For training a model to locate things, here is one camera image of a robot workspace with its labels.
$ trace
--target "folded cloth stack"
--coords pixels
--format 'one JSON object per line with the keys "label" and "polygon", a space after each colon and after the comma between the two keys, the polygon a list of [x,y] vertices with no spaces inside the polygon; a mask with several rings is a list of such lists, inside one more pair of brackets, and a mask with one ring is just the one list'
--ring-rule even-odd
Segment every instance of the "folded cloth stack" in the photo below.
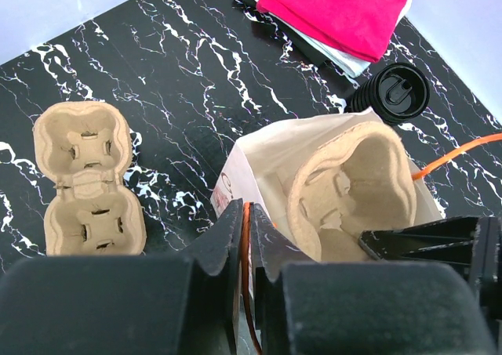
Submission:
{"label": "folded cloth stack", "polygon": [[412,0],[255,0],[350,77],[385,53]]}

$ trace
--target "orange cable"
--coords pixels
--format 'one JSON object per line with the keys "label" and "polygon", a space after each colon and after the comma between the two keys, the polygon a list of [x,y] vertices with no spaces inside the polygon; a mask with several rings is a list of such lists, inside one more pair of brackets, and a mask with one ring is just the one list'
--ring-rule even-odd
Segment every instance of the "orange cable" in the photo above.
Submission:
{"label": "orange cable", "polygon": [[254,347],[261,355],[261,346],[258,342],[256,332],[254,330],[253,317],[251,316],[251,302],[249,298],[249,217],[251,209],[251,203],[244,203],[244,219],[242,221],[242,238],[241,238],[241,279],[242,279],[242,297],[244,299],[244,311],[246,312],[246,321],[249,327],[249,333],[251,334],[251,339],[253,340]]}
{"label": "orange cable", "polygon": [[424,169],[417,173],[413,173],[411,175],[413,181],[422,179],[432,171],[434,171],[437,167],[448,163],[452,159],[458,157],[460,154],[469,151],[470,149],[475,148],[476,146],[483,145],[484,143],[493,142],[493,141],[502,141],[502,133],[491,134],[489,136],[480,137],[477,139],[473,139],[471,142],[467,142],[464,145],[458,147],[455,150],[450,151],[444,157],[440,157],[439,159],[433,161],[429,165],[426,165]]}

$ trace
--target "white cloth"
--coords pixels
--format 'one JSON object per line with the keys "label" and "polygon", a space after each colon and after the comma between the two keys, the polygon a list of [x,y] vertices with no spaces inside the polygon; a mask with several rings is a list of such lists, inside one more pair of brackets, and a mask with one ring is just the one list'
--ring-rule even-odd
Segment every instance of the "white cloth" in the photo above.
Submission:
{"label": "white cloth", "polygon": [[[401,13],[399,14],[398,23],[408,12],[409,8],[411,7],[411,3],[412,0],[406,1],[404,8],[402,8]],[[291,26],[284,20],[281,21],[291,27],[291,29],[294,30],[303,40],[305,40],[308,44],[310,44],[312,47],[326,56],[327,59],[333,61],[336,65],[338,65],[351,78],[356,78],[361,75],[362,72],[365,71],[366,68],[371,64],[368,61],[361,60],[349,53],[339,51],[338,49],[334,49],[329,45],[321,43],[320,41],[307,36],[303,32],[298,31],[295,27]]]}

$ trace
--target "marble surface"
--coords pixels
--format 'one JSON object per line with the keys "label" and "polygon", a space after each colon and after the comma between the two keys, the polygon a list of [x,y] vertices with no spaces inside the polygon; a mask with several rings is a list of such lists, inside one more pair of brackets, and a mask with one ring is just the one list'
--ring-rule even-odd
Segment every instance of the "marble surface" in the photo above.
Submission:
{"label": "marble surface", "polygon": [[[184,248],[215,221],[209,197],[234,141],[273,121],[337,113],[395,61],[419,67],[430,107],[397,127],[424,166],[501,126],[404,19],[384,58],[353,80],[308,64],[271,18],[239,0],[130,0],[0,67],[0,261],[44,255],[53,184],[35,164],[32,127],[50,105],[105,100],[125,116],[146,253]],[[445,216],[502,213],[502,144],[479,147],[426,178]]]}

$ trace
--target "white wall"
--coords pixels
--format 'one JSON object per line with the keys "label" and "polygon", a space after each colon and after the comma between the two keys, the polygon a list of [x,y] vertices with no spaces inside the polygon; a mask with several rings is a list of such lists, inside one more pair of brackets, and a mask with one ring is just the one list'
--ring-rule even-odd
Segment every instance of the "white wall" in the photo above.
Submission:
{"label": "white wall", "polygon": [[0,64],[126,0],[0,0]]}
{"label": "white wall", "polygon": [[408,19],[502,122],[502,0],[413,0]]}

